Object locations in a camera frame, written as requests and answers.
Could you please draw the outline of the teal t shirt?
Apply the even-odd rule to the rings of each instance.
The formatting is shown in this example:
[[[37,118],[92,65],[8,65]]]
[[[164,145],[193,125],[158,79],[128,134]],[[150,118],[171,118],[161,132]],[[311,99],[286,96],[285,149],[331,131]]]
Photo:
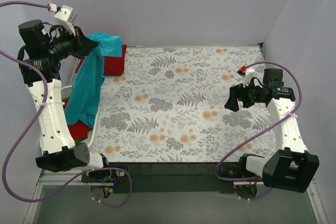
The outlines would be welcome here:
[[[68,125],[81,121],[93,127],[104,82],[104,58],[122,56],[122,38],[103,32],[88,34],[86,37],[97,42],[98,46],[85,58],[73,80],[65,117]]]

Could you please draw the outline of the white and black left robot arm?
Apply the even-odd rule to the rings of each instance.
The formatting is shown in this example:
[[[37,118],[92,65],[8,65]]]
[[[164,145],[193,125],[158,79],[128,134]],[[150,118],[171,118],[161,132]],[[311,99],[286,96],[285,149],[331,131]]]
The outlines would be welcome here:
[[[52,27],[60,32],[51,38],[39,19],[18,26],[24,46],[18,53],[19,67],[36,105],[41,129],[42,155],[36,158],[39,168],[50,172],[66,172],[72,169],[93,170],[100,182],[111,178],[112,170],[107,158],[93,154],[86,143],[76,144],[70,135],[61,98],[60,62],[68,56],[81,59],[91,53],[97,42],[87,38],[79,27],[71,35],[59,25]]]

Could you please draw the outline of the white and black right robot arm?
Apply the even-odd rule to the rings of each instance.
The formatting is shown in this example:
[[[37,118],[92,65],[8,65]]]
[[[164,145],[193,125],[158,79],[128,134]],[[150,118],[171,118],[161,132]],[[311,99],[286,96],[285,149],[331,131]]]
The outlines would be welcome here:
[[[293,89],[284,86],[281,69],[265,69],[259,85],[254,83],[254,69],[243,66],[237,72],[244,81],[230,88],[225,108],[237,112],[239,102],[246,109],[256,103],[265,104],[275,124],[277,148],[270,158],[244,154],[238,162],[238,176],[248,181],[256,175],[267,187],[304,193],[319,167],[319,158],[309,153],[301,137],[293,112],[296,105]]]

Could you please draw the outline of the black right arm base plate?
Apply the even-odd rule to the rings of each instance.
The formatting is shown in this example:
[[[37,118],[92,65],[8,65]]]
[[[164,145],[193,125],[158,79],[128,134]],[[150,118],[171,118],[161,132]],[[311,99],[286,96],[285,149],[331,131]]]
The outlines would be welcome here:
[[[229,182],[249,182],[259,179],[259,176],[249,172],[238,163],[224,163],[219,168],[219,176]]]

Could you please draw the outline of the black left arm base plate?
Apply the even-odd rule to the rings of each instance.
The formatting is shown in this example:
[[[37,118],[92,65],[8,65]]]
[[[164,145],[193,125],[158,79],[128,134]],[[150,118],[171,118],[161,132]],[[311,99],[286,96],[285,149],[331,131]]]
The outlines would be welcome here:
[[[82,183],[113,183],[118,181],[119,183],[127,182],[128,178],[125,172],[128,172],[128,168],[126,166],[117,166],[120,170],[104,170],[104,171],[96,171],[89,172],[88,174],[84,174],[81,177]]]

